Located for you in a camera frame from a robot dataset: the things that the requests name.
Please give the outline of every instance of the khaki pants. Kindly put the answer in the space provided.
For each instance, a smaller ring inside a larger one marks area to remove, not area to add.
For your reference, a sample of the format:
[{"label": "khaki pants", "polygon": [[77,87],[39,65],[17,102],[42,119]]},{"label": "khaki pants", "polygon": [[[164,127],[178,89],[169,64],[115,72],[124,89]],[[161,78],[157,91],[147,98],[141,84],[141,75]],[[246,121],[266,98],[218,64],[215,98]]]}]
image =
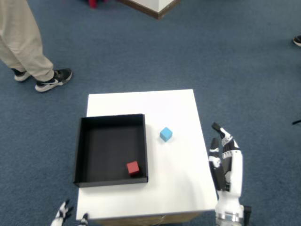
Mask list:
[{"label": "khaki pants", "polygon": [[54,75],[27,0],[0,0],[0,59],[39,81],[48,81]]}]

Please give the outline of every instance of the cube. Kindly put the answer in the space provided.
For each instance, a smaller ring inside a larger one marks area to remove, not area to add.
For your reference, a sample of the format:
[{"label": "cube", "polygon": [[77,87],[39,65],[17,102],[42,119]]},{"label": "cube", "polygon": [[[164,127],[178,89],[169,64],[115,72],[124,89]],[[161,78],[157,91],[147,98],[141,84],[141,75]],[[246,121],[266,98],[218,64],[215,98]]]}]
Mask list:
[{"label": "cube", "polygon": [[139,166],[138,166],[137,161],[129,162],[127,164],[127,170],[128,170],[129,175],[131,175],[131,176],[139,173]]},{"label": "cube", "polygon": [[165,142],[168,141],[173,135],[173,132],[165,127],[161,132],[160,132],[160,137],[162,138],[162,140],[164,140]]}]

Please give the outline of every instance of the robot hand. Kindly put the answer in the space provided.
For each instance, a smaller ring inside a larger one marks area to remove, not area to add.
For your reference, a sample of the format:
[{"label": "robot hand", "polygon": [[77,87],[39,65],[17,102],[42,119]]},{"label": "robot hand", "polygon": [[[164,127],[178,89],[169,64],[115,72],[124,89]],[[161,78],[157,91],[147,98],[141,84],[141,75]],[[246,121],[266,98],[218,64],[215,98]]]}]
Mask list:
[{"label": "robot hand", "polygon": [[[69,200],[65,201],[59,211],[57,212],[55,219],[52,221],[51,226],[62,226],[66,219],[71,217],[71,211],[73,207],[67,208]],[[79,226],[87,226],[88,225],[88,214],[83,216],[83,219],[80,221]]]},{"label": "robot hand", "polygon": [[243,178],[243,157],[230,133],[214,123],[222,139],[222,161],[219,153],[219,141],[214,138],[209,152],[209,165],[219,200],[215,207],[218,226],[247,226],[251,207],[241,206],[239,198]]}]

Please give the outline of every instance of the blue cube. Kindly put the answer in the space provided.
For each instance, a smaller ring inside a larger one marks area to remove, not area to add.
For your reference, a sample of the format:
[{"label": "blue cube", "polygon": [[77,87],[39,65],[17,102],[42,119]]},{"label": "blue cube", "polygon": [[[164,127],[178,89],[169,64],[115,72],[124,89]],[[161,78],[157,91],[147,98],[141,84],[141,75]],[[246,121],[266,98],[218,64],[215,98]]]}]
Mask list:
[{"label": "blue cube", "polygon": [[165,142],[168,141],[171,136],[173,135],[173,132],[165,127],[161,132],[160,132],[160,137],[162,138],[162,140],[164,140]]}]

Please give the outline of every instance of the black box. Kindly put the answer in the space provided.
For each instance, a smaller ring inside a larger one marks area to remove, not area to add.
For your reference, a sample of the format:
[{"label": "black box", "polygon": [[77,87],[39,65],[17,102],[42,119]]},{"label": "black box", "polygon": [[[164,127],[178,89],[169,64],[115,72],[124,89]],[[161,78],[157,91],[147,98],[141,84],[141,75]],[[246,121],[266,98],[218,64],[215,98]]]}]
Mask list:
[{"label": "black box", "polygon": [[[127,163],[137,161],[131,177]],[[74,184],[79,187],[148,182],[144,114],[81,118]]]}]

